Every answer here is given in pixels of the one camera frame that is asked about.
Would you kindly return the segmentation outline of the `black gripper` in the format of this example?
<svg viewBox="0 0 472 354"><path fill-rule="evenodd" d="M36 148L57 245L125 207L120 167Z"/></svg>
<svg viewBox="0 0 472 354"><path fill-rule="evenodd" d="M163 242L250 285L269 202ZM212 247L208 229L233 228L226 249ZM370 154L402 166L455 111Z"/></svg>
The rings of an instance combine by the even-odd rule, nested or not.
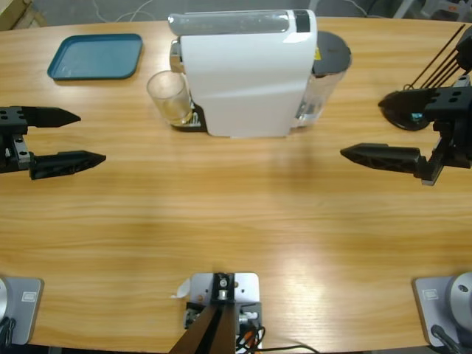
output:
<svg viewBox="0 0 472 354"><path fill-rule="evenodd" d="M85 150L32 156L24 141L28 126L59 128L81 118L55 107L1 107L1 173L29 169L32 180L73 175L96 167L106 156Z"/></svg>
<svg viewBox="0 0 472 354"><path fill-rule="evenodd" d="M433 186L444 167L471 168L471 79L460 76L452 86L393 91L378 107L388 117L423 113L440 138L427 161L415 147L360 143L340 150L350 161L376 170L412 174Z"/></svg>

